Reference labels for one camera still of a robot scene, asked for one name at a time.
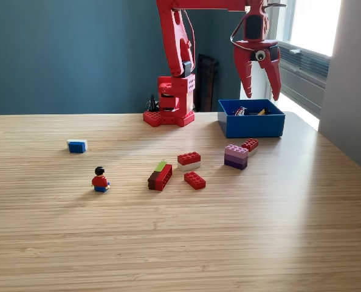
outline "black hair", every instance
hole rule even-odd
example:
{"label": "black hair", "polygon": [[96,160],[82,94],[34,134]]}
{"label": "black hair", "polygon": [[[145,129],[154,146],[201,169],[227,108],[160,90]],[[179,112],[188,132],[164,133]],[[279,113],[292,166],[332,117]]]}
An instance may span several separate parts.
{"label": "black hair", "polygon": [[103,175],[104,172],[105,172],[105,169],[102,166],[98,166],[95,169],[95,175]]}

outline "red robotic arm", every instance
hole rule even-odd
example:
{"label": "red robotic arm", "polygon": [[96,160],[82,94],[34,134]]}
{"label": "red robotic arm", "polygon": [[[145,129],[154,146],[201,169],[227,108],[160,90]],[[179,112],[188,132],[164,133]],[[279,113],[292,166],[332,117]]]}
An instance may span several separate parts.
{"label": "red robotic arm", "polygon": [[[195,41],[194,31],[185,9],[223,9],[244,11],[246,14],[231,36],[235,47],[235,64],[244,90],[251,98],[252,61],[258,61],[266,70],[273,97],[278,100],[281,89],[277,41],[265,40],[269,20],[265,9],[281,4],[267,4],[267,0],[156,0],[163,33],[163,43],[171,77],[158,78],[159,113],[145,112],[144,121],[153,127],[161,124],[176,124],[184,127],[194,121],[193,91],[195,88]],[[191,27],[192,42],[188,40],[182,19],[182,11]],[[244,37],[233,41],[236,32],[244,23]]]}
{"label": "red robotic arm", "polygon": [[164,49],[171,75],[174,77],[184,73],[183,62],[190,61],[192,70],[195,67],[193,26],[185,13],[191,27],[192,44],[187,38],[181,12],[185,9],[245,11],[247,4],[247,0],[157,0],[156,2],[162,25]]}

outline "blue plastic bin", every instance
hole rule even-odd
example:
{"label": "blue plastic bin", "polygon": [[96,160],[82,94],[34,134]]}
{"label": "blue plastic bin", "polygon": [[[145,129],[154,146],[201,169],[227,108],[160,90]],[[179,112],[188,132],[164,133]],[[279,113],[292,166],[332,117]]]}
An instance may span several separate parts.
{"label": "blue plastic bin", "polygon": [[[251,113],[260,113],[268,108],[271,114],[265,116],[234,116],[240,106]],[[218,122],[226,138],[281,137],[284,118],[282,113],[267,99],[224,99],[218,100]]]}

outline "teal wall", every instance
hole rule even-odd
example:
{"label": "teal wall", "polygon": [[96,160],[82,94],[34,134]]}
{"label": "teal wall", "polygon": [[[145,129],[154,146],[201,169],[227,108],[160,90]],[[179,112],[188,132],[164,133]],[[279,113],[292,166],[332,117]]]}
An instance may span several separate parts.
{"label": "teal wall", "polygon": [[[239,13],[190,11],[197,53],[239,97],[229,36]],[[141,113],[169,75],[155,0],[0,0],[0,114]]]}

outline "white and blue lego piece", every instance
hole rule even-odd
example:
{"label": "white and blue lego piece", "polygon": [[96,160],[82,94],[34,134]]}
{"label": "white and blue lego piece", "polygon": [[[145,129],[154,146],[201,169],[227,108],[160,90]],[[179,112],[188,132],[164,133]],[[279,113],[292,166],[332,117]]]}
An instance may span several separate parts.
{"label": "white and blue lego piece", "polygon": [[67,140],[67,147],[71,153],[84,153],[88,149],[88,141],[69,139]]}

